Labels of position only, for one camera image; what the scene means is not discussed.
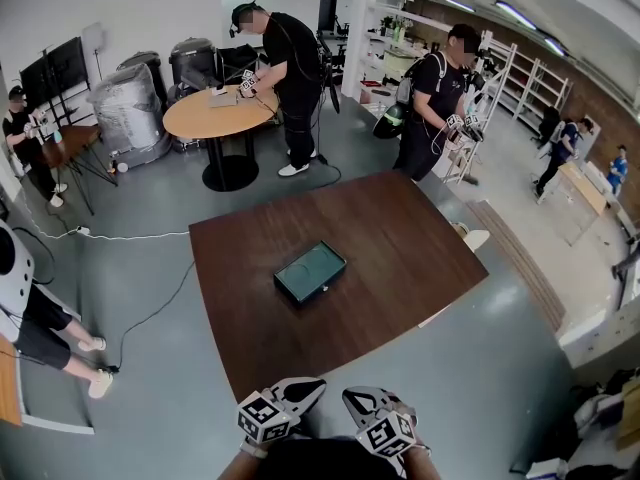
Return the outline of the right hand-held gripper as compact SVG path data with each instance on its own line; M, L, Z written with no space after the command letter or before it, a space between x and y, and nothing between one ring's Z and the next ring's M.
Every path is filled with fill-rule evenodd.
M392 459L417 444L415 411L392 392L354 386L343 390L342 401L358 427L356 440L371 454Z

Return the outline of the dark green box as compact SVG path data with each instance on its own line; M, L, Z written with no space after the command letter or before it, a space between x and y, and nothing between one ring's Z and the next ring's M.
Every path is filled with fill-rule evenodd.
M347 263L345 261L328 261L308 263L301 266L300 275L294 282L296 296L301 304L326 291L341 276Z
M296 307L325 293L344 272L346 259L320 241L273 275L276 288Z

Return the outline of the person's right forearm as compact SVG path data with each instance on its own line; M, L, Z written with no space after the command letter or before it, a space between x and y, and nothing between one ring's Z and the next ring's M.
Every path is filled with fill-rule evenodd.
M402 454L402 463L407 480L442 480L431 460L428 447L418 444Z

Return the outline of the person's left forearm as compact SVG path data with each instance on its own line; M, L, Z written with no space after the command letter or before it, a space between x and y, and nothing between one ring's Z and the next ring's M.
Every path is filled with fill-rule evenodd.
M217 480L255 480L264 460L258 460L239 451Z

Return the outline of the tan ridged floor ramp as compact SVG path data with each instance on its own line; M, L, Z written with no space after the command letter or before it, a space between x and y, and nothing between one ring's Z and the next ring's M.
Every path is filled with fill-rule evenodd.
M551 330L559 331L566 315L565 307L533 257L488 201L471 201L467 206L527 285L534 305Z

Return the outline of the pile of bags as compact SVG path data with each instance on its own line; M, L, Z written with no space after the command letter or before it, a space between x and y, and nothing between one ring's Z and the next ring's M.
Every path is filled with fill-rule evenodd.
M640 367L570 394L571 410L509 473L522 480L640 480Z

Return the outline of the white low cabinet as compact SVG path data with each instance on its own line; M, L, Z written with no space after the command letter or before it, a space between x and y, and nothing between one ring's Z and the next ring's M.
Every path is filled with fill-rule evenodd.
M640 295L620 309L601 311L559 337L570 365L577 369L640 335Z

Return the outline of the green black helmet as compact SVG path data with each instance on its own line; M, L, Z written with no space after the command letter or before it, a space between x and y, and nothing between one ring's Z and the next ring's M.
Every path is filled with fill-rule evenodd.
M406 106L393 104L389 106L376 122L373 134L379 139L392 139L399 136L404 127Z

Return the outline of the round light wooden table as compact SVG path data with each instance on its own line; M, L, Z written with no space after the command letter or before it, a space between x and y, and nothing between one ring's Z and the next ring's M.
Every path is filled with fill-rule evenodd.
M237 93L238 87L228 85L226 89ZM210 108L211 95L213 91L206 89L181 99L167 110L163 125L176 138L205 143L209 164L202 172L202 181L207 188L217 192L240 190L259 174L253 133L276 116L278 98L269 90L248 99L238 96L238 104L233 107Z

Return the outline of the light wooden desk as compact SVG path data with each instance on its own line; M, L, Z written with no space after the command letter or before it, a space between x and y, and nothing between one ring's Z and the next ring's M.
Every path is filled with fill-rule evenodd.
M0 336L0 421L15 426L27 425L67 434L94 436L95 429L90 424L66 424L28 413L22 394L20 360L14 347Z

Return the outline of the light wooden rectangular table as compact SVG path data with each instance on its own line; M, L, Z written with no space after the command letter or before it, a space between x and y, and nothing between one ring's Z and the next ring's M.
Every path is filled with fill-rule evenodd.
M556 231L572 247L604 214L607 201L584 172L567 162L546 185L537 204L551 208Z

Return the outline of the small dark wooden table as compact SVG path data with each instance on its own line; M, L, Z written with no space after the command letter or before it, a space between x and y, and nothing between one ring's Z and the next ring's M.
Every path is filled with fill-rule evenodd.
M97 125L66 125L59 130L60 139L52 134L42 146L46 162L55 169L58 177L69 174L82 202L91 216L95 215L90 193L91 177L118 186L112 172L110 159L99 155L98 146L103 144L102 134Z

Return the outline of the white metal shelving rack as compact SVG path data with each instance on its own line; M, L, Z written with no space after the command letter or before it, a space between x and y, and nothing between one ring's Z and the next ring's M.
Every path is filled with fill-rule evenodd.
M505 45L494 39L489 30L482 32L481 49L485 85L477 110L485 119L484 128L499 107L532 130L538 129L548 107L563 109L572 88L568 78L541 59L519 52L515 43Z

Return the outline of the black monitor on stand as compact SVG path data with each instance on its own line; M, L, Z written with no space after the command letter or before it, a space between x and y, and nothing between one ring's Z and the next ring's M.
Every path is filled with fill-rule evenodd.
M60 106L63 116L70 117L76 109L70 109L66 102L90 89L81 38L74 37L50 51L43 50L36 61L20 71L20 81L29 105Z

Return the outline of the white wall shelf unit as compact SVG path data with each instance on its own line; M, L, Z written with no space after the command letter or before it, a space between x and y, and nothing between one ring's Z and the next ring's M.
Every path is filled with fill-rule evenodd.
M392 104L397 84L408 69L440 49L450 29L400 5L370 3L358 52L354 98L373 113Z

